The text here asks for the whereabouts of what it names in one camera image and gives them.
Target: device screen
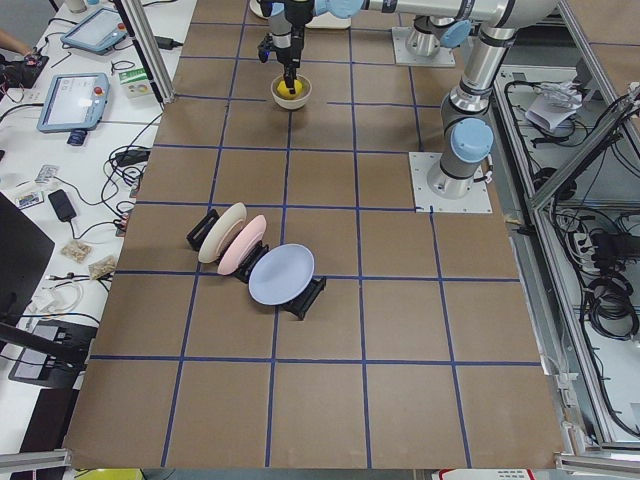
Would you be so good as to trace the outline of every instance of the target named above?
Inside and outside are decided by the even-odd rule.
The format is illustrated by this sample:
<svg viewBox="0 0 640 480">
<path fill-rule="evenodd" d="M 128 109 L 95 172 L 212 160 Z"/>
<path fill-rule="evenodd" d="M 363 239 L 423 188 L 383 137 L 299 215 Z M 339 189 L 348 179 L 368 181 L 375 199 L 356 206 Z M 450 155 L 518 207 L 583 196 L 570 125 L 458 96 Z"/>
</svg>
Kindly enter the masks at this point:
<svg viewBox="0 0 640 480">
<path fill-rule="evenodd" d="M 46 123 L 64 125 L 83 123 L 92 105 L 96 77 L 62 77 L 55 86 Z"/>
<path fill-rule="evenodd" d="M 87 45 L 101 45 L 122 22 L 117 12 L 101 10 L 67 38 Z"/>
</svg>

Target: black monitor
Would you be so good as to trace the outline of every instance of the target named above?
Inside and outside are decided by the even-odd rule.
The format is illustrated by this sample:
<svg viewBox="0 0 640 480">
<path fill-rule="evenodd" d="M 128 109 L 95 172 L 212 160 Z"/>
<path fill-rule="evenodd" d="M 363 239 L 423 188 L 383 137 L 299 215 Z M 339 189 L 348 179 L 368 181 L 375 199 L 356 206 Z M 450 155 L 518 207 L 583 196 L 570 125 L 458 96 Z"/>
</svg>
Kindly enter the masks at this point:
<svg viewBox="0 0 640 480">
<path fill-rule="evenodd" d="M 40 321 L 34 333 L 16 328 L 54 246 L 35 223 L 0 194 L 0 351 L 7 343 L 25 347 L 9 378 L 66 387 L 73 385 L 84 368 L 96 329 L 53 319 Z"/>
</svg>

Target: yellow object in bowl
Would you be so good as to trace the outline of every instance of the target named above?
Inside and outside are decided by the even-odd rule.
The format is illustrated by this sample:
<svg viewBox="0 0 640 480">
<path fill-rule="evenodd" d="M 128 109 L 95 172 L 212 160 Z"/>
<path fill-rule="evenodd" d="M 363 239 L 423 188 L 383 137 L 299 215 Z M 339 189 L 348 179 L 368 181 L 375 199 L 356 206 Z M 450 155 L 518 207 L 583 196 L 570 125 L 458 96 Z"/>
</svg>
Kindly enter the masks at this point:
<svg viewBox="0 0 640 480">
<path fill-rule="evenodd" d="M 284 80 L 281 80 L 278 84 L 278 87 L 276 88 L 276 91 L 278 92 L 278 95 L 280 95 L 280 97 L 284 98 L 285 100 L 293 100 L 302 93 L 302 82 L 298 79 L 294 80 L 293 88 L 296 91 L 296 93 L 294 94 L 289 91 L 289 88 L 287 88 Z"/>
</svg>

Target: white desk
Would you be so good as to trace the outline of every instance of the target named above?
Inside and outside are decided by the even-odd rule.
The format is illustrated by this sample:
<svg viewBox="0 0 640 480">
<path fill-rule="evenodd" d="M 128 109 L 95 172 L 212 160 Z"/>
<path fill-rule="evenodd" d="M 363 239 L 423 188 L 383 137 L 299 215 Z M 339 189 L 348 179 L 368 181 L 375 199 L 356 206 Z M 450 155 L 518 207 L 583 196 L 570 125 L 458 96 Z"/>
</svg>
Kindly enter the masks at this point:
<svg viewBox="0 0 640 480">
<path fill-rule="evenodd" d="M 145 12 L 154 33 L 183 42 L 196 1 L 178 0 L 175 3 L 159 4 L 146 8 Z M 90 6 L 82 14 L 72 14 L 66 6 L 62 6 L 56 16 L 77 22 L 95 9 L 104 6 L 112 5 L 103 2 L 96 6 Z M 64 22 L 53 22 L 43 34 L 43 38 L 51 32 L 66 31 L 69 28 L 70 25 Z M 0 124 L 0 148 L 6 151 L 4 159 L 0 162 L 0 192 L 10 193 L 14 187 L 22 182 L 35 179 L 42 165 L 53 164 L 60 166 L 58 176 L 61 179 L 76 185 L 88 201 L 96 202 L 100 199 L 100 190 L 106 181 L 103 164 L 109 152 L 119 146 L 128 145 L 143 126 L 152 121 L 161 110 L 153 95 L 133 99 L 126 97 L 124 90 L 118 84 L 117 77 L 110 75 L 112 61 L 129 60 L 134 62 L 137 67 L 141 67 L 135 48 L 130 47 L 99 56 L 77 49 L 64 50 L 59 38 L 59 35 L 50 37 L 49 46 L 43 50 L 43 54 L 50 57 L 49 63 L 34 88 L 25 91 L 23 103 L 42 102 L 51 78 L 55 74 L 104 72 L 110 78 L 111 93 L 103 121 L 94 131 L 89 132 L 83 146 L 72 147 L 66 144 L 68 133 L 43 134 L 36 130 L 37 119 L 40 116 L 39 108 L 25 108 L 7 116 Z M 118 47 L 121 48 L 130 43 L 130 39 L 125 39 Z M 72 55 L 56 65 L 56 62 L 66 57 L 69 52 Z M 179 49 L 162 51 L 163 59 L 172 77 L 178 65 L 179 55 Z M 5 97 L 0 103 L 0 114 L 13 106 L 15 103 Z M 157 125 L 151 126 L 136 143 L 151 146 L 156 130 Z M 124 185 L 121 180 L 118 183 L 121 190 L 116 197 L 109 201 L 111 206 L 115 206 L 118 201 L 129 198 L 129 187 Z M 98 222 L 114 219 L 114 214 L 103 205 L 91 207 L 81 202 L 76 192 L 69 186 L 61 184 L 51 188 L 50 191 L 57 188 L 62 188 L 67 192 L 78 213 L 78 216 L 73 220 L 76 234 Z M 107 197 L 112 191 L 109 187 L 106 192 Z M 97 227 L 83 238 L 86 243 L 90 243 L 93 250 L 85 262 L 79 265 L 59 254 L 62 246 L 71 239 L 71 231 L 68 225 L 58 221 L 48 200 L 23 211 L 56 244 L 46 274 L 65 275 L 67 272 L 87 274 L 87 266 L 90 263 L 107 255 L 117 257 L 122 247 L 122 239 L 114 235 L 114 227 Z M 54 283 L 42 280 L 38 288 L 52 286 Z M 83 282 L 83 289 L 82 301 L 74 310 L 100 318 L 107 298 L 104 288 L 96 282 Z M 27 323 L 26 319 L 23 319 L 18 325 L 24 328 Z M 77 318 L 77 323 L 95 326 L 94 322 L 89 319 Z M 19 348 L 11 345 L 3 350 L 5 355 L 13 358 L 17 358 L 19 352 Z M 0 433 L 0 453 L 19 451 L 40 390 L 40 387 L 37 386 L 9 381 L 7 377 L 12 366 L 13 362 L 0 359 L 0 421 L 3 426 L 2 433 Z M 0 475 L 0 480 L 5 478 L 8 479 L 9 475 Z"/>
</svg>

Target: pink plate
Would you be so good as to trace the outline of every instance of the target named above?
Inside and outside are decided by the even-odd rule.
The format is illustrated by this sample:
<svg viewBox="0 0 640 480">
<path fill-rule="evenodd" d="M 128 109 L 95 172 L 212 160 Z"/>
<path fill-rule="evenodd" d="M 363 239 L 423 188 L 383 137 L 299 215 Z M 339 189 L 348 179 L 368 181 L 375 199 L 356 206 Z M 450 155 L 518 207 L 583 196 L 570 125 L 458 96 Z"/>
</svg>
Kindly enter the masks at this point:
<svg viewBox="0 0 640 480">
<path fill-rule="evenodd" d="M 235 272 L 256 243 L 262 240 L 266 229 L 267 220 L 264 215 L 258 215 L 251 220 L 227 248 L 218 265 L 218 273 L 220 275 L 231 275 Z"/>
</svg>

